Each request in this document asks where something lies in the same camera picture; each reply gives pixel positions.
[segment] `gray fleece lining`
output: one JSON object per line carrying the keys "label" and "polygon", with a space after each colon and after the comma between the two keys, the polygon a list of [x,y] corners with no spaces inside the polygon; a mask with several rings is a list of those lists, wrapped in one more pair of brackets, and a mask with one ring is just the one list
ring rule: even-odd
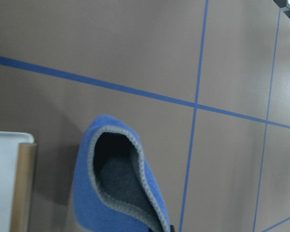
{"label": "gray fleece lining", "polygon": [[88,174],[99,198],[110,208],[131,215],[153,232],[169,232],[144,171],[141,146],[127,130],[105,126],[90,143]]}

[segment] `gray tile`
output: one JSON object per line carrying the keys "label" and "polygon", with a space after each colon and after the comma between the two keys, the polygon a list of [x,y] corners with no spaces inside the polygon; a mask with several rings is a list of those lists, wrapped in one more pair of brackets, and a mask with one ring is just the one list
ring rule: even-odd
{"label": "gray tile", "polygon": [[265,125],[198,111],[184,232],[251,232]]}
{"label": "gray tile", "polygon": [[257,217],[263,231],[290,217],[290,130],[268,126]]}
{"label": "gray tile", "polygon": [[281,14],[269,119],[290,125],[290,19]]}
{"label": "gray tile", "polygon": [[272,0],[209,1],[200,104],[266,118],[277,17]]}
{"label": "gray tile", "polygon": [[205,0],[0,1],[0,55],[194,101]]}
{"label": "gray tile", "polygon": [[271,230],[269,232],[290,232],[290,221],[287,221]]}
{"label": "gray tile", "polygon": [[30,231],[62,231],[78,145],[102,113],[138,132],[178,227],[192,108],[0,66],[0,130],[31,132],[39,143]]}

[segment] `wooden edge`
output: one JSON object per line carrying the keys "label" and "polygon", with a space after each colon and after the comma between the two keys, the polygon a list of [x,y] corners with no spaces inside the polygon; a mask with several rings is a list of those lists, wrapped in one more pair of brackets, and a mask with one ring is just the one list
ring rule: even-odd
{"label": "wooden edge", "polygon": [[10,232],[27,232],[37,143],[20,143],[14,186]]}

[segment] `shoe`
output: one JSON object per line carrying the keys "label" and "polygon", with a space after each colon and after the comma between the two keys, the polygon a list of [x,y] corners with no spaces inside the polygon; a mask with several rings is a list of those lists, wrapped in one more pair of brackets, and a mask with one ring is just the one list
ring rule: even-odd
{"label": "shoe", "polygon": [[109,115],[97,117],[83,136],[73,205],[86,231],[170,232],[167,209],[138,135]]}

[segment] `slipper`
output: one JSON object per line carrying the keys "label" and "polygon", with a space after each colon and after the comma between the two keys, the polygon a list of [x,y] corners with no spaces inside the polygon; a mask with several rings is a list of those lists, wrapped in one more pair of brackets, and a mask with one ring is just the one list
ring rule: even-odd
{"label": "slipper", "polygon": [[73,205],[77,222],[86,231],[171,231],[137,133],[109,115],[97,117],[83,136]]}

